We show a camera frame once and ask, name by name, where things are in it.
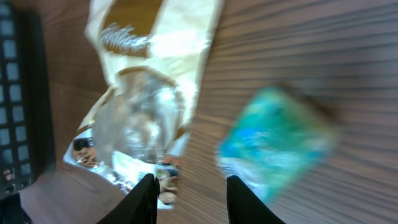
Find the teal tissue pack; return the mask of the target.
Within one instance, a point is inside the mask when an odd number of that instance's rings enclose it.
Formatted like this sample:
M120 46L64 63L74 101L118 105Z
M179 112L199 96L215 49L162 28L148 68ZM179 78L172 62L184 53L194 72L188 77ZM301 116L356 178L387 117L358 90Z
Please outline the teal tissue pack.
M220 143L217 165L268 203L336 147L338 129L314 104L279 86L258 91Z

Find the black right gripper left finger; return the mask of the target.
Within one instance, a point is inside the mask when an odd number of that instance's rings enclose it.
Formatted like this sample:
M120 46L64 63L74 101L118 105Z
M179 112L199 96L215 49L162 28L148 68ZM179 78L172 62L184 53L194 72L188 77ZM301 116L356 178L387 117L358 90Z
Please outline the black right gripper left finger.
M146 174L98 224L156 224L159 180Z

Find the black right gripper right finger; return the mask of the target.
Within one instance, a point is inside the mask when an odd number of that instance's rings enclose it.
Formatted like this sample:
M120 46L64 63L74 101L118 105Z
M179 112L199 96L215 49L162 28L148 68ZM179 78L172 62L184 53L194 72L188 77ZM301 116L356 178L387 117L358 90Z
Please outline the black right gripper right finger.
M285 224L238 176L226 181L229 224Z

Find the grey plastic mesh basket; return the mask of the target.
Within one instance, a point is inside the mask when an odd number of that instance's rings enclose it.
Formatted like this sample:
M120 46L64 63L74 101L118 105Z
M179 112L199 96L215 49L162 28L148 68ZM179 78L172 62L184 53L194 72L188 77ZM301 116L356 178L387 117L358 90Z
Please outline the grey plastic mesh basket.
M32 223L20 191L55 163L41 19L1 1L1 223Z

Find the beige dried mushroom bag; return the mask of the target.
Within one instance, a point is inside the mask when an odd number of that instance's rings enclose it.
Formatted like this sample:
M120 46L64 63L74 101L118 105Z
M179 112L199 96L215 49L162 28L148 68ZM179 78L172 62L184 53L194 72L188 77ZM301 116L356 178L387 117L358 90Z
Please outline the beige dried mushroom bag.
M63 160L129 193L147 174L157 207L174 208L219 0L92 0L85 35L106 92L83 118Z

